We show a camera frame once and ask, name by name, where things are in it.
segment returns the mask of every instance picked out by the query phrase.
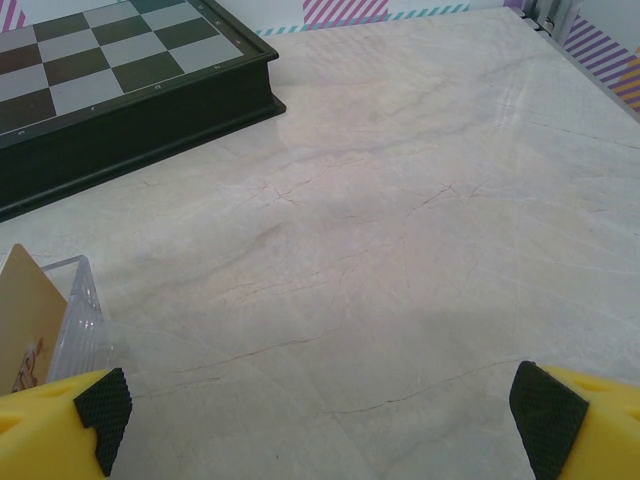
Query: cardboard card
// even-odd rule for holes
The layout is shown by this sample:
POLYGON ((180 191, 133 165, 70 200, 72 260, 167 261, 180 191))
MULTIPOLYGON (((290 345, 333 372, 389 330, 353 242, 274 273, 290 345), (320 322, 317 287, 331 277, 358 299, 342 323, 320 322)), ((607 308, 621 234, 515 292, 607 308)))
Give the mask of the cardboard card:
POLYGON ((0 272, 0 395, 45 383, 66 300, 22 245, 0 272))

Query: beige marble surface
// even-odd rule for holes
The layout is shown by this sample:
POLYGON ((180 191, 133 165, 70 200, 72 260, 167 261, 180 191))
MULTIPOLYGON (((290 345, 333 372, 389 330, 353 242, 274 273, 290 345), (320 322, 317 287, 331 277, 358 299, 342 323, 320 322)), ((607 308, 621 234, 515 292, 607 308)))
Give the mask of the beige marble surface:
POLYGON ((520 360, 640 379, 640 126, 508 10, 269 41, 286 115, 0 224, 92 262, 113 478, 532 479, 520 360))

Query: chessboard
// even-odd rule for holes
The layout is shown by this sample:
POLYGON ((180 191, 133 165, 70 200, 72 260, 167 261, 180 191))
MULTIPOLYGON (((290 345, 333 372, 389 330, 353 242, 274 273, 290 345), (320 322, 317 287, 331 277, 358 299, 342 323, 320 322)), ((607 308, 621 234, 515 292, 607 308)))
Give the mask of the chessboard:
POLYGON ((37 188, 35 165, 0 179, 0 219, 282 113, 266 67, 277 57, 212 0, 129 0, 0 34, 0 168, 44 155, 68 173, 37 188), (91 169, 62 158, 87 141, 91 169))
POLYGON ((130 0, 0 35, 0 134, 244 54, 183 0, 130 0))

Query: clear plastic container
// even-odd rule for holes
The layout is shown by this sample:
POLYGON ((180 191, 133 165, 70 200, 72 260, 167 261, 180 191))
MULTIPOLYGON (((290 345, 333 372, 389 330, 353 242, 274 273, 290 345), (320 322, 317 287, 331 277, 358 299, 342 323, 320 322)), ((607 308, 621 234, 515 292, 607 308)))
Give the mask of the clear plastic container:
POLYGON ((113 345, 87 257, 62 260, 42 271, 68 302, 47 383, 109 368, 113 345))

